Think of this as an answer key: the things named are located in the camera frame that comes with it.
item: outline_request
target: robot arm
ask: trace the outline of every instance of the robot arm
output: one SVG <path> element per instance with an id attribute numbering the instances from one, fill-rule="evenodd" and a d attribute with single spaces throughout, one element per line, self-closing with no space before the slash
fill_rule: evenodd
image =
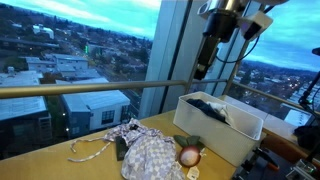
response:
<path id="1" fill-rule="evenodd" d="M 198 15 L 206 19 L 203 36 L 204 45 L 210 52 L 201 50 L 198 57 L 195 79 L 203 79 L 218 52 L 219 43 L 229 42 L 234 30 L 240 28 L 242 36 L 249 41 L 263 33 L 273 22 L 265 13 L 257 13 L 242 17 L 242 13 L 251 0 L 208 0 L 198 10 Z M 254 0 L 264 5 L 275 6 L 288 0 Z"/>

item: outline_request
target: wooden table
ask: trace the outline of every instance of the wooden table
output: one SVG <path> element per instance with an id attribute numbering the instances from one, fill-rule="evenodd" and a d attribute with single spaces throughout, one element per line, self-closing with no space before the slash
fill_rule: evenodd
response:
<path id="1" fill-rule="evenodd" d="M 187 135 L 173 122 L 174 111 L 153 116 L 141 120 L 142 124 L 150 128 L 156 128 L 166 136 Z M 106 131 L 91 134 L 81 139 L 92 139 L 101 137 Z M 120 170 L 122 162 L 117 162 L 115 155 L 115 144 L 111 145 L 98 157 L 83 163 L 73 163 L 67 161 L 67 158 L 80 159 L 92 155 L 100 150 L 105 143 L 95 141 L 91 143 L 77 143 L 75 146 L 77 153 L 70 150 L 70 144 L 73 141 L 67 141 L 61 144 L 43 148 L 37 151 L 26 153 L 10 159 L 0 161 L 0 179 L 1 180 L 65 180 L 65 179 L 123 179 Z M 176 144 L 177 152 L 181 147 Z M 212 179 L 230 179 L 235 171 L 235 167 L 214 152 L 206 149 L 207 156 L 203 157 L 198 164 L 200 170 L 199 180 Z"/>

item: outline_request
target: cloudy sky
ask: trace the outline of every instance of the cloudy sky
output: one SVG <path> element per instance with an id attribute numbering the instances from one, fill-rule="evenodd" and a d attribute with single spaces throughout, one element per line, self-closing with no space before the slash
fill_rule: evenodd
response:
<path id="1" fill-rule="evenodd" d="M 1 0 L 74 22 L 153 38 L 161 0 Z"/>
<path id="2" fill-rule="evenodd" d="M 280 67 L 320 71 L 320 1 L 290 0 L 268 13 L 274 22 L 246 60 Z"/>
<path id="3" fill-rule="evenodd" d="M 153 38 L 161 0 L 1 0 L 75 22 Z M 246 60 L 320 70 L 320 0 L 290 0 L 269 12 L 274 22 Z"/>

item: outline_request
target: metal railing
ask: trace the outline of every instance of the metal railing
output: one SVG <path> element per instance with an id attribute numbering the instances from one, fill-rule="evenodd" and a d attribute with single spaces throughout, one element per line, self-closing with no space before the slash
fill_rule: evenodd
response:
<path id="1" fill-rule="evenodd" d="M 259 91 L 259 90 L 257 90 L 257 89 L 251 88 L 251 87 L 249 87 L 249 86 L 246 86 L 246 85 L 243 85 L 243 84 L 240 84 L 240 83 L 232 82 L 232 84 L 234 84 L 234 85 L 236 85 L 236 86 L 239 86 L 239 87 L 242 87 L 242 88 L 244 88 L 244 89 L 247 89 L 247 90 L 249 90 L 249 91 L 252 91 L 252 92 L 254 92 L 254 93 L 260 94 L 260 95 L 265 96 L 265 97 L 267 97 L 267 98 L 270 98 L 270 99 L 273 99 L 273 100 L 276 100 L 276 101 L 279 101 L 279 102 L 288 104 L 288 105 L 290 105 L 290 106 L 292 106 L 292 107 L 295 107 L 295 108 L 297 108 L 297 109 L 300 109 L 300 110 L 305 111 L 302 106 L 300 106 L 299 104 L 296 104 L 296 103 L 294 103 L 294 102 L 287 101 L 287 100 L 285 100 L 285 99 L 279 98 L 279 97 L 274 96 L 274 95 L 271 95 L 271 94 L 267 94 L 267 93 L 265 93 L 265 92 Z"/>
<path id="2" fill-rule="evenodd" d="M 195 84 L 227 82 L 226 79 L 210 79 Z M 122 90 L 134 88 L 149 88 L 160 86 L 186 86 L 187 82 L 183 80 L 170 81 L 130 81 L 130 82 L 109 82 L 96 84 L 48 84 L 38 86 L 16 86 L 0 88 L 0 99 L 19 98 L 30 96 L 50 96 L 81 92 L 95 92 L 108 90 Z"/>

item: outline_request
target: distant hill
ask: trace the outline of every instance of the distant hill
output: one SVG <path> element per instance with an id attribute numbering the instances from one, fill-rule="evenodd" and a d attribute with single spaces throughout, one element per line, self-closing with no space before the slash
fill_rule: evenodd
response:
<path id="1" fill-rule="evenodd" d="M 299 76 L 306 80 L 312 80 L 317 74 L 316 72 L 308 70 L 290 69 L 259 61 L 243 60 L 239 70 L 247 71 L 248 69 L 256 69 L 270 77 L 274 77 L 275 75 L 287 75 Z"/>

